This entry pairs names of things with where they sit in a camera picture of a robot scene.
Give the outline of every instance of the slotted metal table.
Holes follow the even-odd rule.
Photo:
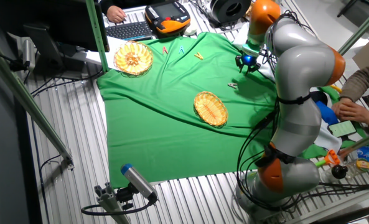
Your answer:
[[[300,21],[310,26],[293,0],[284,0],[281,4],[297,12]],[[201,32],[214,32],[224,35],[228,40],[234,40],[238,30],[222,32],[220,29],[214,29],[202,19],[192,5],[184,3],[184,6],[198,28],[192,38],[197,38]],[[143,11],[144,8],[141,7],[126,10],[128,17],[124,23],[144,21]],[[89,75],[99,70],[99,65],[88,64]],[[336,85],[342,87],[349,75],[351,74],[345,74]],[[27,87],[34,91],[44,82],[44,78],[35,77],[29,80]],[[66,81],[56,78],[46,86],[64,82]],[[93,188],[96,185],[104,186],[109,179],[105,108],[95,81],[75,82],[50,88],[36,96],[35,100],[64,144],[71,150],[75,164],[75,168],[70,170],[63,166],[61,158],[57,158],[42,170],[50,223],[114,223],[111,217],[92,217],[80,212],[84,206],[97,204]],[[30,118],[28,125],[35,166],[58,155]],[[35,172],[42,217],[47,223],[40,190],[40,175],[39,171]],[[369,184],[369,172],[354,178],[352,183]],[[251,218],[235,200],[235,186],[234,173],[161,182],[155,185],[159,196],[156,206],[128,217],[132,223],[251,223]],[[317,192],[321,192],[321,189],[307,194]],[[266,222],[311,223],[367,198],[369,190],[349,195],[308,198],[301,201],[293,213],[282,212],[268,218]],[[132,203],[135,208],[146,204],[141,195],[136,195]]]

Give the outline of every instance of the blue light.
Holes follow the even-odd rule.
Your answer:
[[[256,57],[243,55],[242,62],[244,63],[244,65],[254,65],[256,63]]]

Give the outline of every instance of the hand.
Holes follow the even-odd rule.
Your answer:
[[[114,23],[122,22],[125,17],[126,17],[126,14],[120,7],[111,6],[107,10],[107,18],[111,22],[114,22]]]
[[[339,106],[340,119],[346,121],[357,121],[369,126],[369,111],[356,103],[344,102]]]
[[[332,110],[334,111],[336,117],[338,117],[339,119],[340,119],[340,110],[339,110],[339,107],[343,103],[353,103],[353,101],[351,99],[349,99],[349,98],[341,98],[338,103],[334,103],[332,105]]]

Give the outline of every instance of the keyboard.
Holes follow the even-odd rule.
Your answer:
[[[132,22],[105,28],[107,36],[121,40],[149,40],[153,33],[147,22]]]

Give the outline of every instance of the woven basket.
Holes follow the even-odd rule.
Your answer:
[[[212,126],[222,126],[227,122],[227,109],[213,93],[208,91],[198,93],[194,99],[194,108],[201,119]]]
[[[140,42],[129,41],[121,45],[114,54],[114,65],[130,75],[144,75],[152,65],[151,49]]]

